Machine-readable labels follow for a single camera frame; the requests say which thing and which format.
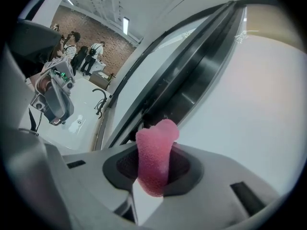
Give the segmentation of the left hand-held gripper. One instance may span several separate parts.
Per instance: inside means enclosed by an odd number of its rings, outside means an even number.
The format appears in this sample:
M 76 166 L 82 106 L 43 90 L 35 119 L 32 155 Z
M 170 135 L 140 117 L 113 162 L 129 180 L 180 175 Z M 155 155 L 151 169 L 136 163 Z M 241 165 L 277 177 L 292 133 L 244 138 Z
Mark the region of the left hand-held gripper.
M 35 96 L 31 106 L 42 112 L 51 125 L 59 125 L 73 114 L 73 103 L 70 100 L 71 90 L 74 87 L 73 69 L 67 56 L 48 62 L 44 66 L 35 82 Z M 51 82 L 45 93 L 37 89 L 38 84 L 46 75 Z

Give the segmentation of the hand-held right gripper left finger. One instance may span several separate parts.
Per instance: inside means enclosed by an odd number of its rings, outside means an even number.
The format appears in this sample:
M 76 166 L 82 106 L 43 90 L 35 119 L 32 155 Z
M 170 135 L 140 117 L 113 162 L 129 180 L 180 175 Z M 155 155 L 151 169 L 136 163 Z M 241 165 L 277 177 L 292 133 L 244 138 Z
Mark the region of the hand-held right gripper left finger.
M 89 197 L 87 211 L 108 220 L 111 230 L 139 230 L 132 195 L 137 179 L 138 152 L 135 143 L 63 156 L 77 189 Z

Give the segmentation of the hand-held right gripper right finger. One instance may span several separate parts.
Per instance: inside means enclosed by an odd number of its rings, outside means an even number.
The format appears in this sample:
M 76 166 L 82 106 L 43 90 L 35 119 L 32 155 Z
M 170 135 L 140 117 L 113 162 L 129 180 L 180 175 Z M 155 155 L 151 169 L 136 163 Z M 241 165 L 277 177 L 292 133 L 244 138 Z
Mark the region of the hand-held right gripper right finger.
M 239 228 L 279 194 L 237 161 L 175 143 L 162 203 L 143 226 L 153 230 Z

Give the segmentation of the pink cleaning cloth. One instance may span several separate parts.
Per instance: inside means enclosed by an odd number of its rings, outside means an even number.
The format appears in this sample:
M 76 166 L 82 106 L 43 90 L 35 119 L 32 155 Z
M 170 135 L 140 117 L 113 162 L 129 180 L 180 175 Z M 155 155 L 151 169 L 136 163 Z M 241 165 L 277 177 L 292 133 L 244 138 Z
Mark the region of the pink cleaning cloth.
M 136 133 L 138 183 L 150 196 L 162 197 L 168 182 L 169 159 L 173 143 L 179 138 L 177 125 L 163 119 Z

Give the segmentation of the black window frame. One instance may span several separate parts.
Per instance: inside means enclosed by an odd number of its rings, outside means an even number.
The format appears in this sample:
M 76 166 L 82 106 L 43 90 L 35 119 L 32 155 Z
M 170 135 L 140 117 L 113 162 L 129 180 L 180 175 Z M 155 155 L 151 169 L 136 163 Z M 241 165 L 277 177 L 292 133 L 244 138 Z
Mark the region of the black window frame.
M 307 158 L 307 50 L 274 5 L 247 5 L 230 42 L 145 123 L 173 120 L 180 144 L 230 157 L 284 195 Z

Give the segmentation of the person's left hand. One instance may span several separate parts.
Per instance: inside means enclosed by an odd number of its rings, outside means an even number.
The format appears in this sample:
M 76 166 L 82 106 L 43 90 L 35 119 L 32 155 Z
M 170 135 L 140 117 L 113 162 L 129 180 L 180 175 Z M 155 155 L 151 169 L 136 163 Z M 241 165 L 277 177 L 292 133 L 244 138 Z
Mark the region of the person's left hand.
M 37 89 L 39 89 L 42 93 L 45 93 L 48 89 L 48 85 L 50 82 L 51 82 L 51 77 L 49 75 L 46 75 L 44 78 L 40 80 Z

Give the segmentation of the white bathtub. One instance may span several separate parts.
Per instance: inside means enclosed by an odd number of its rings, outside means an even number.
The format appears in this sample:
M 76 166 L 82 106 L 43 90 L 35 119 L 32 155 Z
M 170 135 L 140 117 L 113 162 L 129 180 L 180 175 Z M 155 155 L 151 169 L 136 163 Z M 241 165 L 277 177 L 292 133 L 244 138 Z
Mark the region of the white bathtub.
M 33 107 L 30 110 L 38 126 L 39 136 L 56 146 L 62 155 L 86 153 L 93 150 L 94 138 L 102 117 L 97 112 L 97 103 L 102 101 L 104 95 L 101 91 L 93 91 L 96 85 L 79 78 L 76 80 L 70 95 L 74 105 L 74 113 L 64 124 L 53 126 L 40 112 Z

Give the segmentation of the brown wooden cabinet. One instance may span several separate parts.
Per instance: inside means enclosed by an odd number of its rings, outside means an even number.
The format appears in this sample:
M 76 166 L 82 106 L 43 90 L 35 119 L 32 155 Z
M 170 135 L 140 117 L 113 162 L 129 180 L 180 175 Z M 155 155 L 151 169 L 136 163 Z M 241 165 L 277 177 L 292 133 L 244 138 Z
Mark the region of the brown wooden cabinet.
M 107 90 L 111 81 L 115 78 L 116 76 L 113 73 L 106 75 L 103 71 L 97 70 L 91 74 L 89 81 L 99 88 Z

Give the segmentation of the person in white shirt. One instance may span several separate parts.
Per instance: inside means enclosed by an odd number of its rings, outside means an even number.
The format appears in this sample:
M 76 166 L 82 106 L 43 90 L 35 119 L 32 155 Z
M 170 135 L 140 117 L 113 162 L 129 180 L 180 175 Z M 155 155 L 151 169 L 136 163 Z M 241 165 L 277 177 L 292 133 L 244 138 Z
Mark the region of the person in white shirt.
M 62 0 L 30 0 L 18 18 L 49 28 L 61 2 Z

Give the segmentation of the fluorescent ceiling light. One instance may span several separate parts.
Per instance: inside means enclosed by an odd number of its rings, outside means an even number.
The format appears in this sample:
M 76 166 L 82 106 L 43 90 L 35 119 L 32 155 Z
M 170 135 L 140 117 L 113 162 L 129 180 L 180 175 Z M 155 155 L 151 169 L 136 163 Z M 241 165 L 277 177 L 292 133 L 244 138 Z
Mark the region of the fluorescent ceiling light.
M 123 21 L 123 33 L 125 35 L 128 35 L 128 28 L 129 28 L 130 20 L 128 18 L 124 17 L 122 21 Z

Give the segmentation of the frosted glass panel black frame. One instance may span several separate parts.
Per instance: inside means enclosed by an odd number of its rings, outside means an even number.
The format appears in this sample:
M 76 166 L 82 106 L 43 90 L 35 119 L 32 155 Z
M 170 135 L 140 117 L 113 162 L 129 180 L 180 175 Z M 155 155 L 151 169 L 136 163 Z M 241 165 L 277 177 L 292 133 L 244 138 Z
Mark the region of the frosted glass panel black frame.
M 134 138 L 156 99 L 196 59 L 210 36 L 221 30 L 235 5 L 231 0 L 191 16 L 144 51 L 114 92 L 94 140 L 94 151 Z

